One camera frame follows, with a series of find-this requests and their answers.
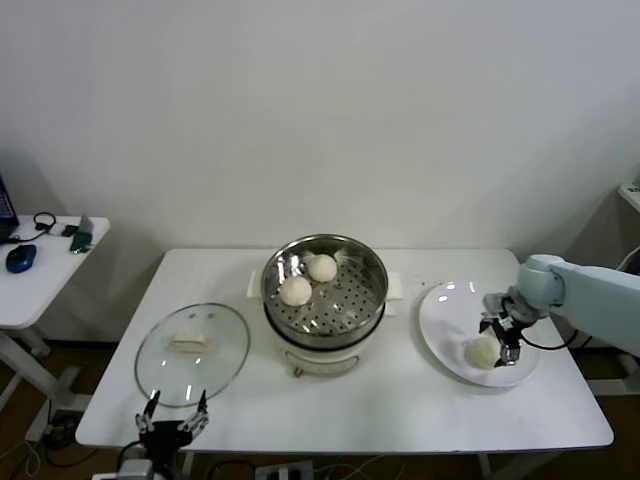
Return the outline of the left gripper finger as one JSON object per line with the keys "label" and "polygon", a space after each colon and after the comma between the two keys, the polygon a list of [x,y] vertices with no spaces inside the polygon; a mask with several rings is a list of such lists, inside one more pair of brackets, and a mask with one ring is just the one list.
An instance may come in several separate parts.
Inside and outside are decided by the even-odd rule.
{"label": "left gripper finger", "polygon": [[203,391],[199,399],[196,412],[189,416],[178,426],[179,431],[187,433],[201,433],[209,423],[207,411],[206,391]]}
{"label": "left gripper finger", "polygon": [[160,392],[153,390],[143,412],[135,416],[135,423],[139,434],[146,434],[154,429],[152,417],[160,398]]}

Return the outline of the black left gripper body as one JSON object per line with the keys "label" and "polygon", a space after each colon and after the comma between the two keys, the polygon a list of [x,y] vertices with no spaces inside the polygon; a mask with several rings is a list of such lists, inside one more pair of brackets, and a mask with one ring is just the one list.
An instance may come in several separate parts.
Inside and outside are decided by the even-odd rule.
{"label": "black left gripper body", "polygon": [[177,452],[193,441],[189,430],[181,430],[181,421],[158,421],[153,429],[139,434],[147,458],[174,458]]}

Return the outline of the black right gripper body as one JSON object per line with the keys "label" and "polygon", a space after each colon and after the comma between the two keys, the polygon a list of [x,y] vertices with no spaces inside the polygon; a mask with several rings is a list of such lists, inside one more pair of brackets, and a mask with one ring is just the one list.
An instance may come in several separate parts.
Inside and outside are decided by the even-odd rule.
{"label": "black right gripper body", "polygon": [[506,312],[500,311],[494,315],[493,330],[497,339],[505,346],[519,346],[521,328],[518,322]]}

